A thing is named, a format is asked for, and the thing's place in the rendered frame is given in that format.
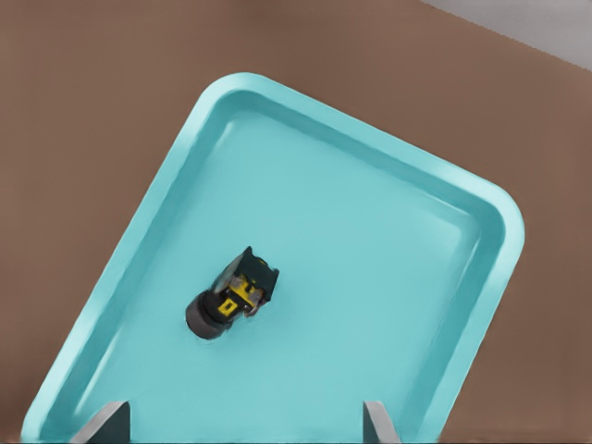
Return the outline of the pale blue-green tray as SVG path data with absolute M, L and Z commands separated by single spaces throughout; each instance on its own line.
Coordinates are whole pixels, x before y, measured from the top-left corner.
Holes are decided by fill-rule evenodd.
M 135 442 L 341 442 L 380 401 L 442 432 L 524 245 L 500 187 L 280 83 L 212 83 L 28 410 L 66 442 L 110 401 Z M 248 246 L 272 299 L 212 340 L 185 312 Z

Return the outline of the black and yellow button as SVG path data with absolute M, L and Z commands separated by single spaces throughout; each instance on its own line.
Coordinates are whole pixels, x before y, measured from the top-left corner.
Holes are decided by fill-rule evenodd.
M 252 317 L 271 301 L 278 277 L 279 270 L 248 246 L 187 306 L 188 328 L 201 339 L 220 337 L 238 317 Z

